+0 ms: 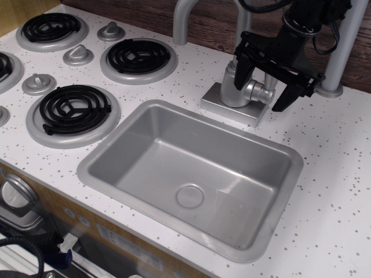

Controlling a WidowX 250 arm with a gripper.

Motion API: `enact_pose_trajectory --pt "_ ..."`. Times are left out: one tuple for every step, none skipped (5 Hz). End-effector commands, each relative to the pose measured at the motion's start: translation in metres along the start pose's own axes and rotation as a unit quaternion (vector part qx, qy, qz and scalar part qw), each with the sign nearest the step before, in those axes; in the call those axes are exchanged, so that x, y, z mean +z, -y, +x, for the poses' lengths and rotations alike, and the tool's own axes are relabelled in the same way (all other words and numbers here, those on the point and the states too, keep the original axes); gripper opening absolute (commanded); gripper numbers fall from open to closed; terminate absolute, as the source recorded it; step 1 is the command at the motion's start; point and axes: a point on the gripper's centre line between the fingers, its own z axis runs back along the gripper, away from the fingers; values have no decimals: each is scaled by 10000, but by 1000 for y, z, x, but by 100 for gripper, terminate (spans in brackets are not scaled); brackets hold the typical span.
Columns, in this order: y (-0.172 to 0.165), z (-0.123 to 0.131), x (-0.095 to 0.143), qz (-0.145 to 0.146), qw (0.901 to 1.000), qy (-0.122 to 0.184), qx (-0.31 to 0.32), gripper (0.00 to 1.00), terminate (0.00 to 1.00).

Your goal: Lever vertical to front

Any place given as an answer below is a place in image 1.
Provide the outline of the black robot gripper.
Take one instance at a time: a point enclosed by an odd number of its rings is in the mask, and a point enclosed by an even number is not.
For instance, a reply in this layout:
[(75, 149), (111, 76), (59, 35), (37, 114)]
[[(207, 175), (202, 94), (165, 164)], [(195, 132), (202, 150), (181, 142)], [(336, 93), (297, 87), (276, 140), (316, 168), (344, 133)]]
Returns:
[(283, 112), (299, 96), (311, 97), (325, 74), (306, 56), (307, 41), (307, 37), (286, 26), (282, 26), (275, 37), (242, 32), (241, 42), (234, 52), (238, 61), (235, 87), (242, 90), (254, 69), (258, 68), (287, 85), (272, 111)]

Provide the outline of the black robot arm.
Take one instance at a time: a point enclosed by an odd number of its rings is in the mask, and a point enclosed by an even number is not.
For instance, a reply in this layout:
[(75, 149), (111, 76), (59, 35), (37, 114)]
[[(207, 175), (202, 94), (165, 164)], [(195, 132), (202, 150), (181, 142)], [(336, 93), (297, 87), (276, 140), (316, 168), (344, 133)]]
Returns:
[(286, 88), (272, 110), (282, 112), (299, 97), (311, 97), (319, 82), (325, 80), (321, 72), (305, 55), (308, 40), (315, 41), (323, 25), (332, 29), (335, 42), (340, 34), (336, 21), (345, 18), (351, 9), (350, 1), (280, 1), (267, 6), (251, 6), (240, 1), (241, 6), (252, 13), (268, 13), (283, 6), (289, 9), (283, 14), (283, 25), (275, 37), (267, 37), (249, 31), (241, 33), (241, 43), (235, 49), (237, 71), (234, 85), (241, 90), (258, 68), (286, 84)]

